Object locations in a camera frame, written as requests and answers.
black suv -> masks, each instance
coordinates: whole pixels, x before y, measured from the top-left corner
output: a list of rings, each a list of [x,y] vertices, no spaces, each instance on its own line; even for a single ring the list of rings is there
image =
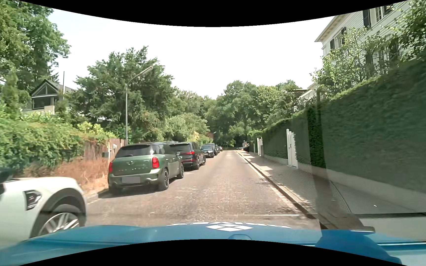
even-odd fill
[[[170,144],[174,152],[180,152],[184,168],[198,170],[200,165],[205,165],[206,157],[196,142],[181,142]]]

dry grass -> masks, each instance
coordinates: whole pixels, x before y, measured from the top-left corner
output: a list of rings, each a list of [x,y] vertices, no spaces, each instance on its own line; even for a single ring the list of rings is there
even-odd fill
[[[86,194],[99,192],[108,188],[107,183],[108,160],[75,159],[71,162],[63,162],[55,169],[32,165],[27,167],[22,177],[69,177],[78,181]]]

fender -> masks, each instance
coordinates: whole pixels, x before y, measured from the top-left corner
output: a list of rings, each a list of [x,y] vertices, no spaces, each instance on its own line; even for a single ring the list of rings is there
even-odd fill
[[[86,222],[86,205],[83,195],[73,188],[64,188],[53,194],[44,204],[39,214],[44,212],[48,213],[54,209],[57,203],[70,204],[80,208],[82,215],[84,216],[83,224]]]

street lamp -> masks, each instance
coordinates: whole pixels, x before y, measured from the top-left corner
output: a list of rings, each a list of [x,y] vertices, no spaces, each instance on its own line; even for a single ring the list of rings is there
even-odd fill
[[[154,66],[150,66],[150,67],[144,69],[141,73],[135,75],[132,79],[130,79],[126,83],[126,141],[125,141],[125,145],[127,145],[127,87],[129,86],[129,83],[131,83],[135,78],[137,78],[139,76],[144,76],[145,74],[149,73],[152,69],[154,69]]]

wooden fence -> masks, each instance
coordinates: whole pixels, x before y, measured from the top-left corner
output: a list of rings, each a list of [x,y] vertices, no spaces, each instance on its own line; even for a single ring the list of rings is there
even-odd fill
[[[123,139],[110,139],[108,142],[111,158],[116,154],[119,148],[124,146]],[[83,158],[85,160],[99,160],[103,158],[103,153],[108,151],[108,146],[98,142],[86,142],[85,149],[83,152]]]

